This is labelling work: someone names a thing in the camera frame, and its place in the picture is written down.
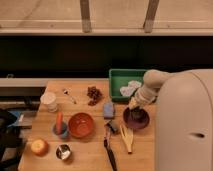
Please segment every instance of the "orange bowl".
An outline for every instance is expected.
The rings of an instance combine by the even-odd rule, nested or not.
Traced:
[[[87,113],[76,113],[68,123],[70,134],[76,138],[83,138],[94,130],[94,121]]]

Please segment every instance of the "brown bowl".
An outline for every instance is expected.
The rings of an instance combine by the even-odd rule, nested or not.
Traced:
[[[127,127],[138,130],[143,129],[149,124],[149,115],[144,109],[138,110],[137,117],[133,116],[129,108],[123,112],[123,120]]]

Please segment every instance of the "green tray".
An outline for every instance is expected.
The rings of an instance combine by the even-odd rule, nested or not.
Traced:
[[[128,102],[130,97],[124,97],[120,93],[122,86],[128,86],[132,80],[143,83],[144,69],[110,69],[109,70],[109,93],[113,102]]]

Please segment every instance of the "blue cup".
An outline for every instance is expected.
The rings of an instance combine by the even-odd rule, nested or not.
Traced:
[[[53,133],[57,135],[61,139],[66,139],[69,135],[68,126],[65,122],[62,122],[61,134],[57,134],[56,132],[56,124],[53,126]]]

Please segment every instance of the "white container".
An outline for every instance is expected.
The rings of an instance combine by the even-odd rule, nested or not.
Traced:
[[[56,95],[53,92],[45,92],[41,98],[41,103],[44,104],[49,112],[56,112],[58,105],[56,103]]]

